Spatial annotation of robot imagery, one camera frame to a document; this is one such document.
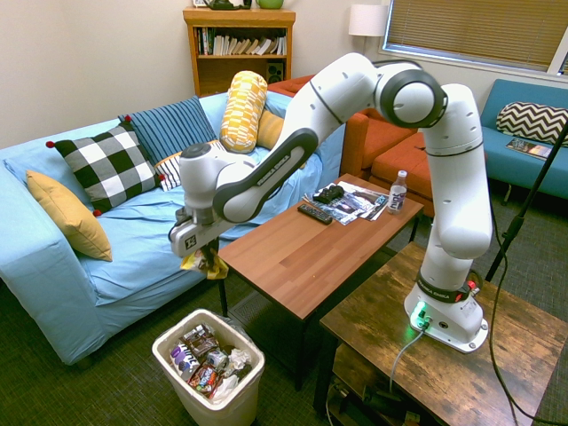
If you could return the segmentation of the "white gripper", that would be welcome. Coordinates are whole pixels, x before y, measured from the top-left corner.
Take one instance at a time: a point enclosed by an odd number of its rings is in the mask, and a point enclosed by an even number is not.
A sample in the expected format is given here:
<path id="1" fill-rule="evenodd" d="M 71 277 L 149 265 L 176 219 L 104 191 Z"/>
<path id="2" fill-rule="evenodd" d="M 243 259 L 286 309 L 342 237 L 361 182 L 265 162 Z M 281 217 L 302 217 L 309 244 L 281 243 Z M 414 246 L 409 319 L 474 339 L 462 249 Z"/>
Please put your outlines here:
<path id="1" fill-rule="evenodd" d="M 218 258 L 218 236 L 234 227 L 234 223 L 215 214 L 176 214 L 176 220 L 169 233 L 172 251 L 179 257 L 185 257 L 200 249 L 200 266 L 214 265 Z"/>

